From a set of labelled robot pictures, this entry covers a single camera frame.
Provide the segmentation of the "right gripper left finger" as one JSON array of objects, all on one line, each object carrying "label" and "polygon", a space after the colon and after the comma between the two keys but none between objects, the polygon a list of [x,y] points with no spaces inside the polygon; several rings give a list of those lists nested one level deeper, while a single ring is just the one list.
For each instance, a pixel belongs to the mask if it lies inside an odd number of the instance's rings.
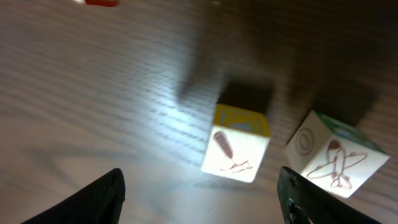
[{"label": "right gripper left finger", "polygon": [[123,172],[115,168],[22,224],[118,224],[125,194]]}]

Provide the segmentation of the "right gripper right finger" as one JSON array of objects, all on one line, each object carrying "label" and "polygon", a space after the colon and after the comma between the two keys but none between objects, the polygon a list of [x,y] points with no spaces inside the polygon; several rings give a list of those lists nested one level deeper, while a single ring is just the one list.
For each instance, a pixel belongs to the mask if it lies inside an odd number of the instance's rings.
[{"label": "right gripper right finger", "polygon": [[289,167],[279,172],[277,193],[286,224],[377,223]]}]

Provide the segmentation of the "yellow edged letter block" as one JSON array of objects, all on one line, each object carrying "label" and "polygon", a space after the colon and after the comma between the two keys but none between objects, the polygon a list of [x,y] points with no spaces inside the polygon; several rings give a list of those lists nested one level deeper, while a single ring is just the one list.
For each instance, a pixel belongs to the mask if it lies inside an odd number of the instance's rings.
[{"label": "yellow edged letter block", "polygon": [[218,103],[201,171],[251,183],[270,140],[264,114]]}]

